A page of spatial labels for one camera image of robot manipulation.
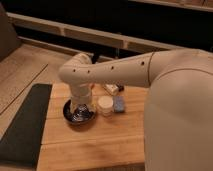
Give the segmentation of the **clear plastic gripper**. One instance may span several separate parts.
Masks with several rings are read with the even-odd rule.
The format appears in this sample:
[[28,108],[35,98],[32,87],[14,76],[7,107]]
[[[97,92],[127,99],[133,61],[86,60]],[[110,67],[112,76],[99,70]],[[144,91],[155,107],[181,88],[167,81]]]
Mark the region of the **clear plastic gripper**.
[[71,94],[70,100],[70,112],[73,119],[90,119],[92,117],[91,99],[88,96]]

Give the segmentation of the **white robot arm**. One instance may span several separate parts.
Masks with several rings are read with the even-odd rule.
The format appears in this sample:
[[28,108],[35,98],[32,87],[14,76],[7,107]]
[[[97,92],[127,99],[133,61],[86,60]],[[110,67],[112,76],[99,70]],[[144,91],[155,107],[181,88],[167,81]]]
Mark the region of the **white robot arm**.
[[90,83],[148,88],[146,171],[213,171],[213,53],[177,49],[97,64],[80,53],[59,77],[77,104],[90,101]]

